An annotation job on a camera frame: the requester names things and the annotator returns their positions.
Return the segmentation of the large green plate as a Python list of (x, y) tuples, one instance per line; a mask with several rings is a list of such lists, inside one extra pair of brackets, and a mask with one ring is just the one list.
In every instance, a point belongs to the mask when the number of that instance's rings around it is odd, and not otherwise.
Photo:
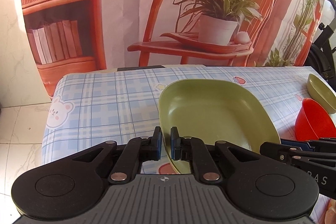
[(228, 141), (253, 152), (280, 136), (259, 100), (244, 87), (223, 80), (185, 79), (169, 84), (158, 102), (159, 122), (169, 162), (176, 173), (190, 172), (189, 163), (173, 160), (170, 130), (213, 145)]

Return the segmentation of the blue plaid tablecloth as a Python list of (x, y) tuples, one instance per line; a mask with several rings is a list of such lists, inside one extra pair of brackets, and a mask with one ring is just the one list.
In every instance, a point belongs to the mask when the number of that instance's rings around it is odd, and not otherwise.
[(125, 144), (150, 135), (159, 125), (163, 89), (181, 79), (217, 79), (240, 84), (262, 104), (280, 137), (294, 139), (301, 100), (308, 96), (311, 67), (206, 67), (172, 65), (130, 71), (73, 73), (57, 84), (50, 111), (63, 110), (58, 122), (48, 117), (42, 163), (66, 157), (106, 140)]

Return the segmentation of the black exercise bike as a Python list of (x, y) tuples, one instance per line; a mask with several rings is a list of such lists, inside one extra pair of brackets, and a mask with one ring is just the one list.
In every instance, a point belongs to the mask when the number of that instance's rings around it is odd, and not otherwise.
[(311, 44), (304, 66), (312, 67), (335, 90), (335, 47), (330, 45), (330, 38), (335, 34), (335, 14), (328, 25), (321, 22), (318, 29), (321, 33)]

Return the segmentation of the small green dish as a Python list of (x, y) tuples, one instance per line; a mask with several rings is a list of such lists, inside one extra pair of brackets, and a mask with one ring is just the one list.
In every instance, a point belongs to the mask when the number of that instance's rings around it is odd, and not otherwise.
[(336, 113), (335, 94), (314, 74), (307, 78), (307, 90), (312, 99), (317, 101), (329, 114)]

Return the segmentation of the printed room backdrop cloth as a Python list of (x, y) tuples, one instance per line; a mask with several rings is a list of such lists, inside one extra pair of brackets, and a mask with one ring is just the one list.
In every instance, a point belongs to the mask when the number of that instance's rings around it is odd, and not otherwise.
[(324, 0), (21, 0), (47, 94), (117, 67), (301, 66)]

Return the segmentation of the red plastic bowl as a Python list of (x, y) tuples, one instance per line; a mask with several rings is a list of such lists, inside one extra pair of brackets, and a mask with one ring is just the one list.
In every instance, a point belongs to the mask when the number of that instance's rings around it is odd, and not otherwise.
[(302, 100), (294, 129), (295, 138), (299, 141), (335, 137), (334, 122), (326, 110), (311, 98)]

